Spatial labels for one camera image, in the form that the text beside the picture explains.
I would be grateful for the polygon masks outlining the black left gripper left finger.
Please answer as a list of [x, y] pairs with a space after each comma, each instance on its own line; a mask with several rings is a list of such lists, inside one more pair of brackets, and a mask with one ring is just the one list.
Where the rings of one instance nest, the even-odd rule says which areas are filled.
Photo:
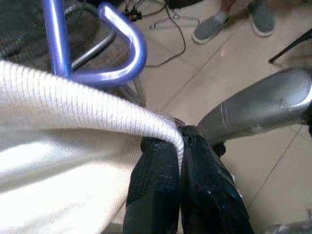
[[180, 206], [176, 148], [166, 141], [144, 137], [142, 155], [131, 174], [125, 234], [175, 234]]

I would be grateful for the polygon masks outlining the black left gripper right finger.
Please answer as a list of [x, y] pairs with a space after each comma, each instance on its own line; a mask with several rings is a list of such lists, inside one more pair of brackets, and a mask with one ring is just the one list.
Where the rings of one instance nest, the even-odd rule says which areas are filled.
[[197, 127], [181, 127], [181, 218], [185, 234], [252, 234], [232, 175]]

